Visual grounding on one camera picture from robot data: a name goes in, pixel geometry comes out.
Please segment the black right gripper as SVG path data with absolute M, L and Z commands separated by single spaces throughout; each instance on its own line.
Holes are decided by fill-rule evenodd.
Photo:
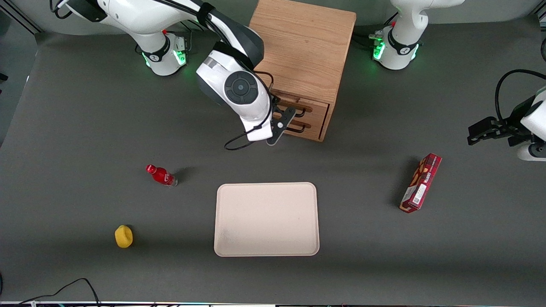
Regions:
M 266 140 L 268 146 L 275 146 L 285 130 L 288 128 L 289 123 L 294 119 L 296 110 L 294 107 L 287 107 L 284 111 L 279 108 L 281 99 L 277 96 L 271 96 L 271 110 L 272 113 L 282 113 L 278 119 L 272 120 L 272 136 Z

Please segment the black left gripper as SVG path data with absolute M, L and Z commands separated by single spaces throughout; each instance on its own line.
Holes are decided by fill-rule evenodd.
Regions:
M 503 120 L 495 117 L 480 120 L 468 127 L 468 145 L 472 146 L 488 139 L 503 138 L 508 138 L 510 147 L 532 142 L 532 133 L 520 123 L 521 119 L 521 116 L 509 116 Z

